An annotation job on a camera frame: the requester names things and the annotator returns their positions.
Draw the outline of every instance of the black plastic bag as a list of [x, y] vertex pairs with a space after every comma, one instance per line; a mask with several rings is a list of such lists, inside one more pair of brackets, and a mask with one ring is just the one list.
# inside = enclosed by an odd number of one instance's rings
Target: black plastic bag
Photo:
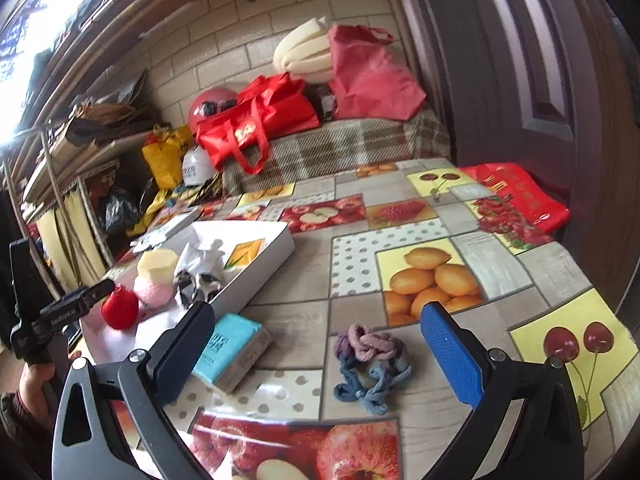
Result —
[[149, 206], [156, 199], [156, 195], [158, 194], [158, 184], [156, 184], [156, 180], [154, 178], [150, 178], [146, 181], [145, 189], [142, 190], [142, 195], [140, 196], [140, 216], [142, 216]]
[[139, 201], [121, 187], [111, 186], [107, 196], [100, 199], [100, 227], [109, 234], [123, 233], [133, 227], [141, 215]]

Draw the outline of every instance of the door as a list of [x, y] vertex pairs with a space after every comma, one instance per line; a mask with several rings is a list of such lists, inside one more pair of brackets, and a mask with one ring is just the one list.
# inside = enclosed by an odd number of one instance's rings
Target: door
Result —
[[455, 162], [516, 162], [567, 203], [561, 242], [615, 308], [640, 253], [640, 132], [612, 11], [604, 0], [401, 1]]

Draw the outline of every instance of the open cardboard box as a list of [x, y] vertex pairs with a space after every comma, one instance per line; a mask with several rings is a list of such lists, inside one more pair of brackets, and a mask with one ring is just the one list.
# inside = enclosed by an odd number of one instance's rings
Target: open cardboard box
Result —
[[[222, 264], [225, 264], [236, 245], [262, 238], [264, 248], [255, 260], [240, 272], [225, 271], [226, 286], [212, 302], [216, 318], [220, 318], [229, 312], [238, 314], [294, 251], [293, 238], [287, 223], [194, 222], [169, 238], [161, 247], [171, 249], [179, 256], [187, 243], [208, 249], [215, 240], [219, 240], [215, 247], [223, 253], [221, 260]], [[133, 266], [115, 281], [131, 290], [137, 275], [138, 271]], [[136, 348], [149, 350], [164, 330], [173, 328], [180, 321], [184, 312], [175, 300], [171, 300], [132, 328], [114, 330], [104, 322], [100, 314], [100, 304], [96, 304], [81, 319], [82, 333], [97, 364], [122, 361]]]

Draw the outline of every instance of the white brick wall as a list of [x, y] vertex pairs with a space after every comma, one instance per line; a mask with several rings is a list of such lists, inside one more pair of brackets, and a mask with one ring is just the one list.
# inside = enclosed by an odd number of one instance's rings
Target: white brick wall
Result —
[[146, 97], [177, 126], [186, 122], [202, 90], [239, 90], [259, 75], [273, 75], [271, 57], [280, 40], [323, 15], [335, 23], [388, 30], [398, 39], [390, 51], [406, 63], [388, 0], [195, 0], [144, 34], [92, 88], [114, 88], [147, 68]]

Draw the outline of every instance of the red bag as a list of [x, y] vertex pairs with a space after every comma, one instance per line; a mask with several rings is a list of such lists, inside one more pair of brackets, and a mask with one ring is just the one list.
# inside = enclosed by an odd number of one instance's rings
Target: red bag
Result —
[[[238, 104], [198, 123], [196, 140], [220, 171], [222, 161], [233, 155], [248, 174], [262, 171], [269, 158], [269, 141], [317, 128], [318, 116], [302, 95], [305, 82], [289, 74], [259, 76], [238, 94]], [[251, 166], [242, 149], [258, 144], [260, 159]]]
[[[380, 39], [376, 34], [384, 35]], [[379, 117], [406, 121], [427, 94], [409, 69], [396, 63], [385, 45], [394, 37], [381, 28], [337, 25], [329, 30], [337, 119]]]
[[508, 200], [518, 212], [543, 233], [554, 231], [569, 220], [569, 210], [546, 195], [523, 168], [512, 162], [480, 164], [460, 168], [468, 176]]

